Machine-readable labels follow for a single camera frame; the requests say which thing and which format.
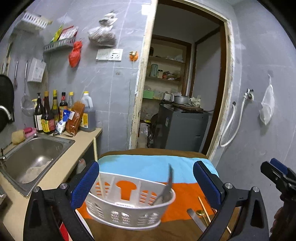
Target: metal screw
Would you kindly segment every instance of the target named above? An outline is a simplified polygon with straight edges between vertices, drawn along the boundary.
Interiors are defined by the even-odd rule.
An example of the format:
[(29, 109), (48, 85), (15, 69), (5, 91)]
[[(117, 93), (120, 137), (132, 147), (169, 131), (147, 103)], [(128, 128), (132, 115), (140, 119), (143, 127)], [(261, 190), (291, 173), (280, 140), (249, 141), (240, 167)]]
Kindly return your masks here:
[(231, 183), (225, 183), (225, 187), (227, 189), (231, 189), (231, 188), (233, 188), (233, 185)]
[(40, 187), (34, 187), (33, 192), (38, 192)]
[(259, 192), (259, 188), (258, 187), (253, 187), (253, 191), (254, 192)]
[(68, 186), (67, 183), (62, 183), (59, 187), (60, 187), (61, 189), (66, 189), (67, 186)]

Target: crumpled paper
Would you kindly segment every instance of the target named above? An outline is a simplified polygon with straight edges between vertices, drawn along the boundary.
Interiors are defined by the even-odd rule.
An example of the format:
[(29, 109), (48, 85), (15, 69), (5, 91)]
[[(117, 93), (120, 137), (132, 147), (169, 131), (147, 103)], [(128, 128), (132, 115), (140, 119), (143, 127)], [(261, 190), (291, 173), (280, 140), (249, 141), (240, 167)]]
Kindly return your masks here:
[(200, 101), (201, 101), (200, 95), (198, 95), (197, 98), (192, 97), (190, 98), (190, 100), (193, 106), (200, 107)]

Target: hand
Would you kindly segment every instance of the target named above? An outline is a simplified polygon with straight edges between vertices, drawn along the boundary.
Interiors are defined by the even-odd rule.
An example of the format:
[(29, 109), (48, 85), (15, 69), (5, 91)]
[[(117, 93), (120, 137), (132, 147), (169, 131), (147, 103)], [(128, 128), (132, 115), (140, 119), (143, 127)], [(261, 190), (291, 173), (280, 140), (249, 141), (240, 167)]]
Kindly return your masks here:
[(272, 224), (272, 228), (270, 229), (270, 232), (272, 233), (274, 227), (276, 226), (277, 224), (277, 219), (279, 217), (279, 214), (281, 213), (281, 210), (282, 210), (283, 207), (281, 207), (277, 212), (276, 214), (274, 215), (274, 223)]

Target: beige countertop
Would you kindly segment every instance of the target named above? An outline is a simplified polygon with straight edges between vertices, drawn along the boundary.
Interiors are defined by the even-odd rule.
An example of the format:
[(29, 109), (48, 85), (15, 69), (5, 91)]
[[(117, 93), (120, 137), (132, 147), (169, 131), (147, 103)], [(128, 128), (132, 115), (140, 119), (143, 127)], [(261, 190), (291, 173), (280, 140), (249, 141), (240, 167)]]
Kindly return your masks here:
[[(62, 182), (65, 182), (73, 171), (78, 160), (93, 142), (93, 138), (99, 136), (101, 128), (96, 128), (93, 132), (79, 131), (75, 137), (65, 137), (75, 140), (75, 143), (56, 161), (46, 175), (41, 179), (38, 186), (43, 190), (54, 189)], [(24, 220), (29, 202), (29, 197), (24, 197), (4, 178), (0, 173), (0, 185), (7, 194), (8, 206), (0, 211), (0, 217), (16, 241), (22, 241)]]

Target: refrigerator sticker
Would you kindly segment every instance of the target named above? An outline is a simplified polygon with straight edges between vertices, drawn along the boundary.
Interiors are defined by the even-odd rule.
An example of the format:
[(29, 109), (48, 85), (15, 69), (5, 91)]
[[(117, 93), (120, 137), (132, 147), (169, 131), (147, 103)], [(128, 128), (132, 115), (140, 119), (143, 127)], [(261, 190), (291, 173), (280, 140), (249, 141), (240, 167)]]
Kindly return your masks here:
[(169, 119), (166, 118), (166, 119), (165, 119), (165, 126), (166, 126), (166, 127), (168, 127), (168, 121), (169, 121)]

